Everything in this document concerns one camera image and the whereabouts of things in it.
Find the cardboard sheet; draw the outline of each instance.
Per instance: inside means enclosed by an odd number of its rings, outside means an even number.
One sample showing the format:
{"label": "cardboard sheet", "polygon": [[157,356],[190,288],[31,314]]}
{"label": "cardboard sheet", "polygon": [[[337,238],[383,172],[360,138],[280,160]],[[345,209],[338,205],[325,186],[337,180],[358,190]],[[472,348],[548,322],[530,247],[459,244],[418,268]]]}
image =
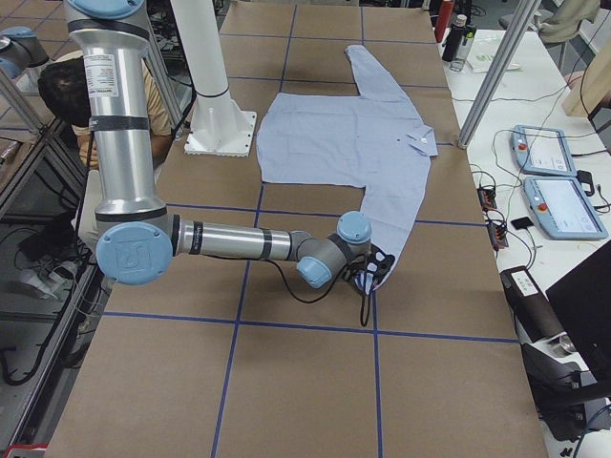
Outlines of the cardboard sheet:
{"label": "cardboard sheet", "polygon": [[[428,15],[234,3],[221,42],[233,98],[260,119],[280,90],[354,95],[344,49],[365,44],[439,135],[419,221],[366,328],[352,286],[298,303],[264,262],[182,258],[117,286],[47,456],[547,456]],[[261,184],[254,146],[180,142],[158,192],[187,219],[316,237],[363,195]],[[282,266],[296,294],[320,294]]]}

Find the shirt sleeve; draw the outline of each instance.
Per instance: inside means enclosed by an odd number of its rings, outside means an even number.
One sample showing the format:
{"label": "shirt sleeve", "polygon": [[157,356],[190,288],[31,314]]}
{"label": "shirt sleeve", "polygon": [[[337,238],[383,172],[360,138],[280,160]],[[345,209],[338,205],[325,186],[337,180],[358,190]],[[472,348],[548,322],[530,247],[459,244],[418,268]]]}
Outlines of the shirt sleeve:
{"label": "shirt sleeve", "polygon": [[87,127],[77,127],[77,126],[73,126],[73,132],[76,136],[81,136],[81,135],[90,135],[91,132],[89,131],[89,129]]}
{"label": "shirt sleeve", "polygon": [[369,100],[400,102],[409,100],[388,70],[361,45],[350,45],[346,55],[352,65],[354,81],[359,94]]}

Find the computer monitor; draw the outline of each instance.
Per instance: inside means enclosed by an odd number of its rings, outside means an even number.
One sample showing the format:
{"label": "computer monitor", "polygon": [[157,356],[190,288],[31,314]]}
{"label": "computer monitor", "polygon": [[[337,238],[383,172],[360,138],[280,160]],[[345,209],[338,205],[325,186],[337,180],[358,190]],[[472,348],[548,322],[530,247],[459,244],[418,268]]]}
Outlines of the computer monitor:
{"label": "computer monitor", "polygon": [[[611,241],[558,280],[547,299],[591,372],[563,364],[531,345],[522,356],[535,403],[558,440],[574,439],[611,397]],[[608,416],[591,423],[609,428]]]}
{"label": "computer monitor", "polygon": [[562,327],[599,382],[611,381],[610,274],[611,241],[546,293]]}

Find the beige shirt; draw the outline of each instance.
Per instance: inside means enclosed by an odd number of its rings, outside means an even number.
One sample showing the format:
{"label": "beige shirt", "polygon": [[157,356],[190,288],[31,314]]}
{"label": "beige shirt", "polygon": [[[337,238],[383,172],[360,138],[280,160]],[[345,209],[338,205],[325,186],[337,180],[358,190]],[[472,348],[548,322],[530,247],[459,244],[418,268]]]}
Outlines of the beige shirt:
{"label": "beige shirt", "polygon": [[[70,59],[77,59],[82,57],[83,51],[69,52],[66,55],[61,56],[56,62],[62,62]],[[170,135],[170,118],[165,111],[161,95],[157,89],[157,84],[153,76],[146,68],[144,62],[142,62],[142,74],[144,76],[144,93],[146,94],[146,108],[149,114],[149,123],[151,133],[153,135]],[[73,126],[73,131],[76,136],[89,135],[89,129],[86,127]]]}

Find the person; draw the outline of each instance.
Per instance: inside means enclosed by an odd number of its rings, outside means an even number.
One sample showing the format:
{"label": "person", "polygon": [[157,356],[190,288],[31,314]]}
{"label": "person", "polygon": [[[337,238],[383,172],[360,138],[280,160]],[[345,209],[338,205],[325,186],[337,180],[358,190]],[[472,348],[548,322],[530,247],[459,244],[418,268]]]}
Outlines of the person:
{"label": "person", "polygon": [[[142,73],[151,130],[151,152],[157,177],[160,171],[159,165],[165,160],[172,146],[170,119],[163,106],[153,76],[151,76],[144,63],[142,64]],[[91,138],[88,128],[91,107],[82,52],[71,52],[47,66],[38,79],[38,91],[55,116],[72,124],[80,159],[86,165]],[[95,250],[99,238],[95,221],[95,207],[101,200],[102,185],[94,142],[90,157],[87,189],[81,201],[82,215],[78,227],[78,236],[92,251]]]}
{"label": "person", "polygon": [[[584,73],[584,71],[581,71],[566,74],[564,76],[564,81],[572,90],[573,88],[581,85],[581,79],[583,78]],[[592,110],[592,113],[597,112],[600,108],[611,108],[611,91],[604,95],[604,97],[600,100],[600,103]]]}

